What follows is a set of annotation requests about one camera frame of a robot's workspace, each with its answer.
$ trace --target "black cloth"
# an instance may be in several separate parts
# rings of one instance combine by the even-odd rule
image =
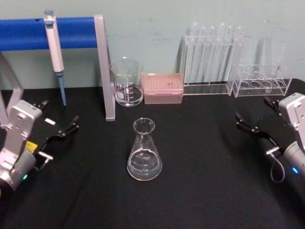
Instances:
[[[293,80],[288,94],[305,93]],[[273,111],[262,96],[185,96],[182,104],[116,105],[106,122],[100,88],[26,90],[61,125],[79,115],[80,129],[31,173],[0,215],[3,229],[298,229],[305,227],[305,182],[285,165],[287,178],[270,179],[263,146],[237,130],[235,112],[255,124]],[[160,175],[133,179],[126,162],[139,117],[155,122],[152,137],[163,161]],[[3,145],[5,132],[1,132]]]

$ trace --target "yellow label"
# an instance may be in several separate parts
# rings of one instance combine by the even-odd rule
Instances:
[[[32,151],[34,151],[37,148],[37,146],[38,145],[36,145],[35,143],[27,141],[27,143],[25,145],[25,148],[32,152]]]

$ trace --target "glass beaker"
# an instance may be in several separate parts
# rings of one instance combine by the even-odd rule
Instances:
[[[136,106],[143,100],[141,76],[144,66],[123,57],[109,66],[114,76],[115,100],[123,106]]]
[[[154,126],[149,118],[139,118],[133,123],[136,138],[127,161],[127,171],[140,181],[154,179],[162,169],[162,161],[151,136]]]

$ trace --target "wall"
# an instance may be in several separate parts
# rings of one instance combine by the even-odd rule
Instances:
[[[252,36],[267,29],[279,40],[289,39],[285,55],[275,45],[273,56],[283,56],[293,77],[305,80],[304,0],[0,0],[0,5],[0,19],[41,18],[45,9],[53,9],[58,17],[103,14],[111,59],[135,58],[146,72],[154,73],[175,71],[181,36],[194,21],[241,25]],[[5,56],[25,88],[58,86],[48,51]],[[66,87],[98,85],[97,58],[95,49],[63,50]]]

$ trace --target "pipette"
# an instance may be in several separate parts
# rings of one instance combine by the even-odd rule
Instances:
[[[44,24],[47,33],[53,69],[55,71],[55,74],[58,76],[63,105],[66,106],[67,103],[66,103],[66,95],[65,95],[65,88],[63,81],[64,67],[62,61],[61,44],[59,41],[56,17],[53,15],[52,10],[46,10],[44,13],[46,14],[46,17],[44,18]]]

